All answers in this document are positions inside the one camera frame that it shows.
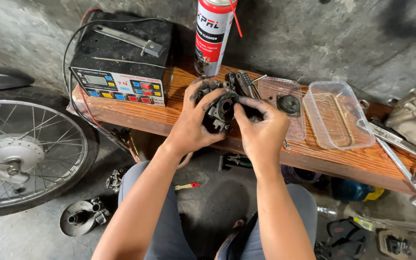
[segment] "gray shorts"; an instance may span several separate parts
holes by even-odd
[[[131,187],[142,174],[150,161],[140,162],[132,166],[124,175],[118,196],[118,205],[121,204]],[[317,231],[317,205],[312,195],[303,187],[295,184],[286,186],[293,203],[298,210],[304,227],[306,228],[312,246],[316,239]],[[250,236],[247,239],[245,249],[241,254],[241,260],[265,260],[261,237],[259,236],[259,221],[256,222]],[[218,260],[228,260],[231,238],[220,249]],[[196,260],[197,257],[190,249],[182,232],[179,212],[177,211],[176,193],[172,186],[166,194],[165,203],[153,233],[152,241],[144,260]]]

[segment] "wooden plank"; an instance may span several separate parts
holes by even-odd
[[[162,136],[168,136],[182,110],[182,99],[186,87],[196,78],[191,59],[184,59],[173,70],[173,81],[169,90],[166,107],[136,104],[106,98],[86,97],[93,115],[100,121],[122,125]],[[219,76],[236,72],[238,69],[221,66]],[[260,76],[248,73],[251,79]],[[303,94],[307,86],[302,86]],[[85,107],[79,89],[73,92],[73,98],[82,112]],[[367,112],[370,116],[382,118],[390,108],[380,104],[371,104]],[[320,148],[306,116],[306,139],[301,142],[288,142],[291,150],[282,149],[280,163],[313,170],[323,174],[356,180],[369,185],[383,187],[402,193],[414,194],[402,173],[377,143],[368,148],[353,150],[325,150]],[[244,154],[239,128],[234,122],[232,131],[226,140],[213,144],[213,147]],[[411,172],[415,170],[416,158],[400,149],[394,149]]]

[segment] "blue button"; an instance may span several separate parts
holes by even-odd
[[[99,93],[95,92],[95,91],[88,91],[89,94],[93,97],[99,97]]]

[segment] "hand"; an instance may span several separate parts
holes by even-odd
[[[278,165],[280,149],[290,126],[288,116],[264,100],[239,97],[239,102],[263,114],[263,121],[252,122],[239,103],[234,105],[234,115],[239,123],[246,155],[256,167]]]
[[[227,94],[229,90],[216,89],[206,94],[197,105],[195,104],[199,97],[198,92],[207,88],[210,83],[212,83],[210,80],[200,77],[185,90],[182,112],[171,129],[170,135],[163,143],[179,157],[226,138],[226,133],[209,133],[202,125],[202,121],[211,103]]]

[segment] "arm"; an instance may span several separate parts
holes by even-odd
[[[303,221],[288,193],[279,168],[280,148],[290,125],[288,116],[263,100],[240,97],[259,110],[263,121],[251,122],[235,104],[243,148],[257,177],[260,236],[266,259],[315,259]]]
[[[184,95],[181,115],[170,135],[128,192],[112,217],[94,251],[92,260],[144,259],[165,201],[168,187],[183,155],[224,139],[225,134],[210,134],[202,126],[205,110],[227,93],[217,89],[198,105],[198,91],[207,80],[190,85]]]

